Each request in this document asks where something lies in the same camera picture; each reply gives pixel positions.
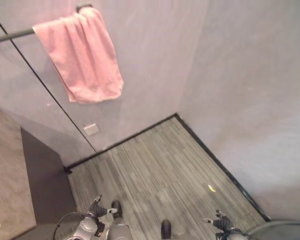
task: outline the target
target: gray wall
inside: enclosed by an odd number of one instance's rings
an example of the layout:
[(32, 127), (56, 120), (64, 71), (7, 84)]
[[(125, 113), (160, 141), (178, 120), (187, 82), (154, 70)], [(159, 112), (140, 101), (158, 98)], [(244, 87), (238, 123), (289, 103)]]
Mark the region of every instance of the gray wall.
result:
[(300, 220), (300, 1), (210, 1), (178, 112), (271, 218)]
[[(8, 32), (28, 29), (34, 24), (72, 14), (77, 2), (87, 1), (0, 0), (0, 22)], [(38, 38), (35, 35), (20, 37), (15, 39), (15, 43), (82, 132), (84, 125), (91, 123), (98, 125), (100, 132), (86, 137), (94, 149), (100, 151), (177, 111), (208, 2), (206, 0), (191, 2), (95, 0), (90, 2), (101, 11), (116, 49), (124, 80), (122, 96), (119, 99), (85, 105), (70, 103)], [(11, 77), (4, 84), (12, 85), (12, 81), (15, 79)], [(20, 99), (13, 99), (16, 105), (25, 99), (36, 101), (34, 99), (37, 98), (34, 96), (37, 90), (29, 95), (29, 91), (20, 90), (18, 86), (13, 85), (10, 91), (20, 94)], [(35, 108), (29, 106), (26, 111)], [(30, 119), (47, 118), (41, 111), (36, 111), (35, 116), (29, 117)], [(49, 125), (49, 121), (42, 120), (42, 122), (44, 127)], [(68, 146), (53, 147), (49, 139), (42, 137), (44, 132), (38, 130), (34, 133), (27, 128), (24, 121), (21, 125), (60, 153), (65, 165), (80, 160), (80, 158), (67, 156)]]

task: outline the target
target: towel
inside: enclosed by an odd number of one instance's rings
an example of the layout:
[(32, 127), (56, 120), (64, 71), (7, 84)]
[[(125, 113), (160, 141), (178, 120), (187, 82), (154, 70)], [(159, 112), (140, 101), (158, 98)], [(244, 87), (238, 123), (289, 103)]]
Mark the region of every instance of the towel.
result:
[(83, 7), (79, 13), (34, 25), (70, 102), (96, 103), (121, 95), (115, 48), (99, 11)]

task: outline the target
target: towel bar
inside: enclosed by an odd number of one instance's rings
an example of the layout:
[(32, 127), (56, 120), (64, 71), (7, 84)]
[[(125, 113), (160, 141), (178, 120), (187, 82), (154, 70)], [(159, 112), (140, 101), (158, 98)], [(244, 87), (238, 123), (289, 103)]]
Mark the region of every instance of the towel bar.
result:
[[(92, 4), (79, 5), (79, 6), (77, 6), (75, 8), (76, 12), (78, 13), (79, 10), (81, 8), (84, 8), (84, 7), (93, 7), (93, 6), (92, 6)], [(6, 41), (6, 40), (15, 39), (15, 38), (26, 36), (26, 35), (30, 35), (30, 34), (34, 34), (34, 33), (35, 33), (35, 31), (32, 28), (26, 29), (26, 30), (22, 30), (22, 31), (13, 32), (13, 33), (7, 33), (6, 32), (5, 35), (0, 36), (0, 42)]]

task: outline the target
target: floor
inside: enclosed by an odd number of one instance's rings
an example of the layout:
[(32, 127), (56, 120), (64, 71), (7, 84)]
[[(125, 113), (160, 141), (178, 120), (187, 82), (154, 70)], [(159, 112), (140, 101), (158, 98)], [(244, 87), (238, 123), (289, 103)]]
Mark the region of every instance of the floor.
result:
[[(218, 230), (204, 219), (213, 219), (216, 209), (242, 230), (265, 222), (176, 118), (72, 171), (68, 179), (78, 210), (86, 212), (99, 194), (104, 207), (120, 200), (135, 240), (159, 240), (164, 219), (171, 221), (174, 233), (213, 240)], [(112, 222), (111, 216), (101, 220), (106, 228)]]

